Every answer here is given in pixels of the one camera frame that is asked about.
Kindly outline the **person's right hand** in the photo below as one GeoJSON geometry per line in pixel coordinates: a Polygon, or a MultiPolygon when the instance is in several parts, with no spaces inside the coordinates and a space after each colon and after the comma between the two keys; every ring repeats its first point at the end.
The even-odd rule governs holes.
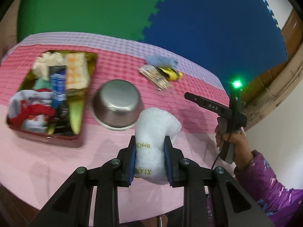
{"type": "Polygon", "coordinates": [[[219,126],[215,128],[216,147],[220,147],[222,141],[230,141],[234,144],[234,163],[238,170],[244,170],[253,160],[247,137],[241,131],[240,133],[226,133],[220,135],[219,126]]]}

